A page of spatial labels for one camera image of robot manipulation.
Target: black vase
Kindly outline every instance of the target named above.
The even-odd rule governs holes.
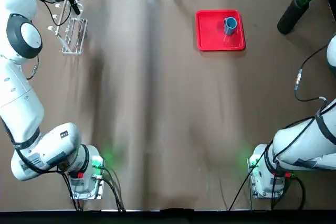
[[[289,33],[297,21],[299,21],[302,15],[306,12],[308,7],[309,3],[302,6],[297,0],[293,0],[278,22],[279,32],[282,34]]]

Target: red tray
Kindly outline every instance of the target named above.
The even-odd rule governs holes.
[[[224,33],[224,19],[234,17],[237,29],[228,36]],[[201,51],[243,50],[245,38],[243,22],[237,10],[199,10],[196,13],[197,44]]]

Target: label sticker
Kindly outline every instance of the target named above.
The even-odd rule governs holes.
[[[40,154],[38,153],[34,153],[33,155],[26,157],[26,159],[29,160],[30,163],[36,166],[37,168],[41,169],[45,166],[45,164],[41,160]],[[19,164],[26,175],[29,175],[30,173],[33,172],[22,160],[19,161]]]
[[[66,136],[68,136],[68,135],[69,135],[68,131],[63,131],[63,132],[61,132],[61,134],[60,134],[61,138],[66,137]]]

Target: mug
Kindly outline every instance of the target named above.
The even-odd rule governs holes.
[[[224,32],[226,35],[231,35],[237,28],[237,20],[234,17],[224,19]]]

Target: brown table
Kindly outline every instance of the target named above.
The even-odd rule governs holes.
[[[327,0],[315,0],[294,31],[276,24],[291,0],[85,0],[84,54],[63,56],[47,30],[39,3],[34,20],[43,37],[40,68],[31,81],[45,108],[41,130],[72,121],[83,142],[113,154],[128,209],[225,209],[246,176],[246,158],[288,123],[312,115],[319,102],[300,103],[294,81],[304,58],[336,29]],[[237,9],[246,38],[242,52],[200,52],[195,12]],[[25,66],[30,73],[34,61]],[[307,64],[300,95],[336,97],[325,52]],[[72,209],[58,175],[20,182],[11,173],[13,147],[4,130],[1,211]],[[297,173],[307,189],[307,209],[335,208],[335,173]],[[279,208],[296,208],[293,184]],[[248,185],[234,208],[249,209]],[[268,200],[253,200],[269,208]],[[115,208],[104,199],[85,209]]]

